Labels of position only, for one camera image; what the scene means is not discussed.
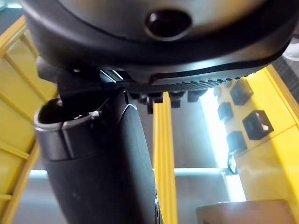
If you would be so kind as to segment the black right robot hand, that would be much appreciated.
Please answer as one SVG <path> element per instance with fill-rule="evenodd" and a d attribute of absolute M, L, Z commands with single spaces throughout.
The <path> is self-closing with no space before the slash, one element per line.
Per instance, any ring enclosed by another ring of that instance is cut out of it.
<path fill-rule="evenodd" d="M 179 107 L 287 48 L 296 0 L 24 0 L 37 72 L 58 98 L 34 116 L 70 224 L 162 223 L 135 100 Z"/>

